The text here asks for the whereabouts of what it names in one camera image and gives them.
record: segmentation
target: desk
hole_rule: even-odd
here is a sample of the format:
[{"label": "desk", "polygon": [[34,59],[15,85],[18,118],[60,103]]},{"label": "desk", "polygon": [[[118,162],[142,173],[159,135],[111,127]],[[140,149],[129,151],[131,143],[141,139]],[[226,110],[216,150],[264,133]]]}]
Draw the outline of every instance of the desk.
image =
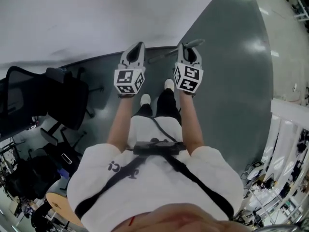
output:
[{"label": "desk", "polygon": [[61,215],[69,222],[83,227],[82,222],[78,219],[76,214],[71,209],[68,198],[53,192],[47,193],[46,198],[49,204],[52,206],[52,209],[56,211],[59,215]]}]

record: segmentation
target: metal rack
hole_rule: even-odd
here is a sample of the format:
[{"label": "metal rack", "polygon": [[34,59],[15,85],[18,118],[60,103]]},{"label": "metal rack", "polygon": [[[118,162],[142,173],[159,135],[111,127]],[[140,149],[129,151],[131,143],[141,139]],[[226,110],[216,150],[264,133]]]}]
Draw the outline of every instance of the metal rack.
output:
[{"label": "metal rack", "polygon": [[303,5],[301,0],[297,0],[297,2],[299,4],[299,6],[302,8],[303,13],[294,15],[294,18],[297,19],[299,22],[308,21],[309,15],[307,13],[305,6]]}]

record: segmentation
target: person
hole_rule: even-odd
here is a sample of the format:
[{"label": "person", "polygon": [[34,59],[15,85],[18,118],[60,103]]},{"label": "person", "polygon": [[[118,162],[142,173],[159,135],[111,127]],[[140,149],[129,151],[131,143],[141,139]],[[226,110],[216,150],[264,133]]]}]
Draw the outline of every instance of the person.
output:
[{"label": "person", "polygon": [[[174,98],[174,83],[166,80],[157,101],[155,120],[178,142],[186,145],[176,158],[212,191],[224,197],[236,213],[243,186],[239,175],[220,152],[205,146],[193,98],[180,90],[181,115]],[[133,98],[123,98],[106,144],[86,149],[68,185],[73,211],[85,200],[97,200],[81,217],[90,232],[229,232],[247,231],[228,217],[192,180],[174,170],[162,156],[149,156],[134,172],[102,195],[116,173],[137,156],[136,142],[171,141],[149,118],[151,98],[144,94],[140,110],[132,116]]]}]

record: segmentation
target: white sneaker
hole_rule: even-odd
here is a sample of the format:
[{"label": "white sneaker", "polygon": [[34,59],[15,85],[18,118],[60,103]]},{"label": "white sneaker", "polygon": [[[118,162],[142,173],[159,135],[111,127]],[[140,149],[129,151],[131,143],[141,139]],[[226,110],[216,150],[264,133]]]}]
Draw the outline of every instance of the white sneaker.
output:
[{"label": "white sneaker", "polygon": [[150,105],[151,98],[149,94],[143,94],[141,99],[140,99],[140,106],[143,106],[144,104],[149,104]]},{"label": "white sneaker", "polygon": [[175,84],[172,79],[167,79],[164,83],[164,89],[170,88],[173,92],[175,89]]}]

